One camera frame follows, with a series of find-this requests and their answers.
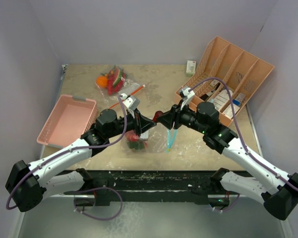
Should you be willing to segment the red fake strawberry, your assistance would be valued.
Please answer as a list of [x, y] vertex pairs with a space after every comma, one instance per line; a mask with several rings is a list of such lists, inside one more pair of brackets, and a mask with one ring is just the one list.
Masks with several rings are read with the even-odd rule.
[[156, 121], [157, 118], [158, 118], [159, 116], [161, 116], [162, 114], [163, 114], [162, 111], [156, 111], [155, 114], [154, 114], [153, 120]]

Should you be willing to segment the zip bag with fake fruit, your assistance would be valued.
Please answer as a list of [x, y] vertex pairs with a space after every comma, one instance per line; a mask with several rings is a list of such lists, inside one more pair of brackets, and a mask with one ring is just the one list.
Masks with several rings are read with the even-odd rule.
[[133, 131], [126, 132], [120, 145], [126, 153], [169, 153], [176, 135], [176, 129], [167, 129], [159, 123], [141, 136]]

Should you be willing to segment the pink plastic basket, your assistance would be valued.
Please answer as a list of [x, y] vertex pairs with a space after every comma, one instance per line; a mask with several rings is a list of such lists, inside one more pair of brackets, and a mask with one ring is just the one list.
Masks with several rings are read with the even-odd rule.
[[45, 122], [37, 142], [64, 148], [84, 134], [95, 122], [95, 100], [72, 95], [61, 95]]

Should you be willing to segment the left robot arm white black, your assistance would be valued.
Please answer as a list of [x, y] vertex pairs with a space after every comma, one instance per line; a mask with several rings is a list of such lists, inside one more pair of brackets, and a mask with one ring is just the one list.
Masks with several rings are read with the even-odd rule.
[[113, 109], [105, 109], [87, 132], [59, 152], [30, 164], [23, 160], [16, 162], [5, 184], [9, 192], [6, 209], [31, 210], [43, 200], [44, 193], [48, 191], [45, 185], [50, 179], [112, 146], [110, 138], [118, 136], [122, 139], [128, 131], [140, 135], [156, 126], [156, 122], [143, 116], [139, 110], [123, 114], [123, 117], [118, 117]]

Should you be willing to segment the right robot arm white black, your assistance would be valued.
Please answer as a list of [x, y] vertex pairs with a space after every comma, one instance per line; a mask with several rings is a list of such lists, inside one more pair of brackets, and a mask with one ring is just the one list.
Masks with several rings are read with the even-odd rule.
[[220, 123], [219, 112], [210, 102], [202, 102], [195, 111], [188, 106], [173, 105], [165, 113], [158, 111], [155, 122], [168, 129], [186, 126], [203, 134], [203, 141], [212, 150], [243, 167], [251, 177], [238, 176], [219, 169], [211, 181], [216, 194], [226, 190], [239, 193], [264, 205], [275, 218], [284, 221], [298, 204], [298, 173], [290, 175], [266, 161], [245, 145], [229, 127]]

